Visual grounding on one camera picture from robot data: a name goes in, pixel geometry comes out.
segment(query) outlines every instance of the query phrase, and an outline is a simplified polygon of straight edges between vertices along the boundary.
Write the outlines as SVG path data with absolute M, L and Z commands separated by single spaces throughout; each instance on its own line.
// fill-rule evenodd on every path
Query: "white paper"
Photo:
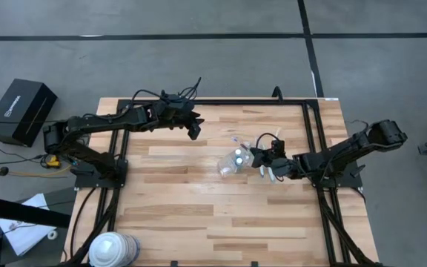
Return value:
M 37 194 L 22 204 L 49 210 L 49 208 L 46 206 L 47 203 L 45 202 L 44 194 Z M 18 227 L 16 230 L 5 234 L 9 240 L 9 243 L 13 247 L 14 252 L 18 256 L 24 255 L 39 241 L 41 241 L 42 238 L 47 236 L 50 231 L 56 228 L 53 226 L 34 225 L 33 223 L 25 223 L 7 219 L 0 219 L 0 227 L 3 232 L 7 232 Z

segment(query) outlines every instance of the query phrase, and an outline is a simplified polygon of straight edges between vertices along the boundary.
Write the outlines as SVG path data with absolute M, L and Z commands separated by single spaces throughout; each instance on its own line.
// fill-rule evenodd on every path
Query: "wooden table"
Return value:
M 117 102 L 102 98 L 97 113 L 115 113 Z M 339 101 L 319 99 L 319 104 L 328 145 L 347 138 Z M 254 140 L 281 128 L 288 156 L 308 152 L 301 107 L 197 105 L 195 111 L 205 119 L 196 141 L 185 129 L 130 133 L 129 173 L 115 229 L 139 238 L 142 250 L 135 266 L 169 266 L 171 260 L 180 266 L 249 266 L 251 261 L 261 266 L 328 266 L 317 194 L 307 179 L 270 184 L 257 169 L 226 178 L 216 169 L 217 161 L 237 147 L 233 136 Z M 108 151 L 110 135 L 93 134 L 90 147 Z M 77 194 L 69 233 L 88 191 Z M 99 192 L 82 211 L 75 250 L 92 231 Z M 339 199 L 346 230 L 365 255 L 378 261 L 363 199 L 347 188 L 339 190 Z

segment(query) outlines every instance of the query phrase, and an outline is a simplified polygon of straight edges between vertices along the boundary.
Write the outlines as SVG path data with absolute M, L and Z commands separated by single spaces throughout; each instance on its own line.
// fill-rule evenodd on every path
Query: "gray floor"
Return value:
M 427 1 L 307 0 L 313 33 L 427 32 Z M 0 35 L 302 32 L 287 0 L 0 0 Z M 314 40 L 325 96 L 345 119 L 394 119 L 409 140 L 360 163 L 380 259 L 427 266 L 427 39 Z M 45 82 L 59 100 L 50 117 L 95 111 L 102 96 L 139 88 L 178 91 L 202 76 L 200 96 L 314 96 L 305 43 L 289 40 L 0 42 L 0 98 L 14 78 Z M 362 125 L 349 125 L 350 133 Z M 31 149 L 0 147 L 23 155 Z M 12 159 L 0 154 L 0 160 Z M 37 165 L 14 165 L 13 170 Z M 18 200 L 73 185 L 70 179 L 0 177 L 0 197 Z M 46 257 L 55 263 L 59 252 Z

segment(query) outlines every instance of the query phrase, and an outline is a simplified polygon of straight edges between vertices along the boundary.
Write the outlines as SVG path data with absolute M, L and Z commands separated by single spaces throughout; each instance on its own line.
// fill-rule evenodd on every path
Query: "black box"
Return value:
M 0 141 L 32 146 L 56 99 L 42 82 L 14 79 L 0 101 Z

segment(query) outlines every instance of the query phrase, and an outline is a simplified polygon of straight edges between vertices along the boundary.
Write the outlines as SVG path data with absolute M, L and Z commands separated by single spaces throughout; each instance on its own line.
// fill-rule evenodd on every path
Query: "table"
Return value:
M 115 113 L 118 100 L 100 99 L 97 113 Z M 318 99 L 318 103 L 327 145 L 347 138 L 339 101 Z M 237 147 L 233 136 L 254 140 L 281 128 L 279 138 L 285 140 L 288 156 L 308 152 L 302 108 L 196 105 L 195 111 L 205 119 L 196 141 L 190 141 L 185 129 L 130 133 L 129 171 L 115 229 L 139 238 L 142 250 L 135 266 L 169 266 L 171 260 L 180 266 L 249 266 L 252 261 L 260 266 L 328 266 L 317 193 L 307 179 L 270 184 L 257 169 L 226 178 L 216 170 L 217 161 Z M 90 147 L 107 151 L 110 136 L 111 132 L 93 134 Z M 269 141 L 265 136 L 263 142 Z M 314 142 L 319 148 L 316 131 Z M 89 190 L 77 194 L 69 233 Z M 93 228 L 99 192 L 82 211 L 75 250 Z M 346 230 L 365 255 L 378 261 L 362 197 L 349 188 L 338 194 Z M 333 235 L 341 260 L 335 230 Z

